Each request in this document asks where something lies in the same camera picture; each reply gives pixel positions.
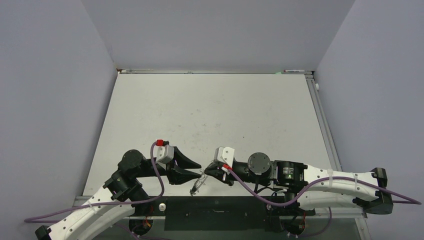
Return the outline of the metal keyring disc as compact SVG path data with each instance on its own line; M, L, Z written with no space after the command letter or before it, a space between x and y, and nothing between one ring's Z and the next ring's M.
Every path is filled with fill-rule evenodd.
M208 176L204 173L203 170L201 170L200 172L201 172L200 177L194 182L192 188L189 191L189 194L192 197L195 196L197 193L199 193L200 188L205 185L205 182L208 178Z

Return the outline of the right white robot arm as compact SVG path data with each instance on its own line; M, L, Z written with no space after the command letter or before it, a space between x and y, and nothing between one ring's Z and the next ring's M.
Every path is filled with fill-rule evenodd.
M374 215L393 211L392 197L384 191L388 177L383 168L363 173L334 171L300 162L270 160L263 152L239 162L234 153L225 150L216 153L204 172L229 186L234 182L252 183L282 191L282 207L289 214L316 208L361 208Z

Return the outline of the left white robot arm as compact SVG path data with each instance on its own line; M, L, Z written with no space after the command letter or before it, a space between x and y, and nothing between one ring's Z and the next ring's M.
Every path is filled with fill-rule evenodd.
M152 202L159 200L166 176L171 185L182 185L200 178L193 172L202 166L186 157L169 142L155 141L151 150L158 147L157 156L147 159L136 149L128 150L117 165L117 170L103 186L83 205L69 208L64 219L51 226L42 225L36 231L39 240L91 240L107 227L132 214L143 215ZM157 196L149 196L139 178L157 177L161 187Z

